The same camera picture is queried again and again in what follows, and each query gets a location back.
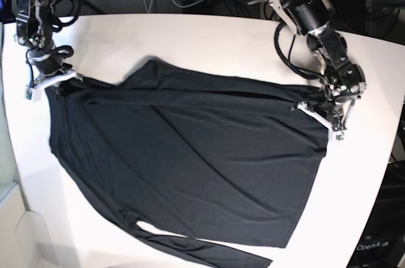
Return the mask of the black long sleeve shirt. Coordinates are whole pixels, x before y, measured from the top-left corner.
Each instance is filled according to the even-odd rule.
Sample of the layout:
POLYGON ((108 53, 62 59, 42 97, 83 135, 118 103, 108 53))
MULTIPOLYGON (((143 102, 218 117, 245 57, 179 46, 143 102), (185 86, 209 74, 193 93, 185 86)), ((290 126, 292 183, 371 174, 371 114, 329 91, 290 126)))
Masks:
POLYGON ((327 153, 327 129, 295 108, 318 94, 151 59, 118 85, 48 88, 49 146, 91 206, 146 245, 268 267, 232 245, 287 246, 327 153))

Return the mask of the black OpenArm case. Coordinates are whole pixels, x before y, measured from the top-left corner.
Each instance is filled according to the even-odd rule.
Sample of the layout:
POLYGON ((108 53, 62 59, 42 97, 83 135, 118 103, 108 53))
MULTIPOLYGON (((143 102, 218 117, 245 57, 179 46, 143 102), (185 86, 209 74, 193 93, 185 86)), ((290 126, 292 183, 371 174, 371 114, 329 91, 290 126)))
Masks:
POLYGON ((388 164, 348 267, 399 267, 404 256, 404 161, 388 164))

